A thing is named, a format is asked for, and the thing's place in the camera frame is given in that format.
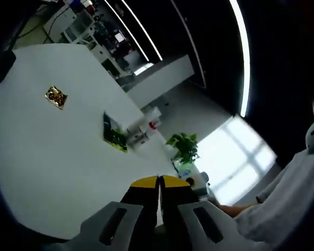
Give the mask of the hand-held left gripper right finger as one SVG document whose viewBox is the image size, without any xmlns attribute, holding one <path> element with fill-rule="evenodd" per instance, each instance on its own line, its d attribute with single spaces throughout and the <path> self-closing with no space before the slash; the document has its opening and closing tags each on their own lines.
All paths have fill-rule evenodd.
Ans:
<svg viewBox="0 0 314 251">
<path fill-rule="evenodd" d="M 189 183 L 159 177 L 162 219 L 172 250 L 252 250 L 233 218 L 209 201 L 200 201 Z"/>
</svg>

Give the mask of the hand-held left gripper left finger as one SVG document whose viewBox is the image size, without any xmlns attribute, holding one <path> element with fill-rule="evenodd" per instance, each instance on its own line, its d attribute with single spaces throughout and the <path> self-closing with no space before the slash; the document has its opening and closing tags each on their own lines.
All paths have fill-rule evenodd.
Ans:
<svg viewBox="0 0 314 251">
<path fill-rule="evenodd" d="M 148 250 L 157 221 L 159 177 L 133 182 L 119 202 L 85 220 L 67 250 Z"/>
</svg>

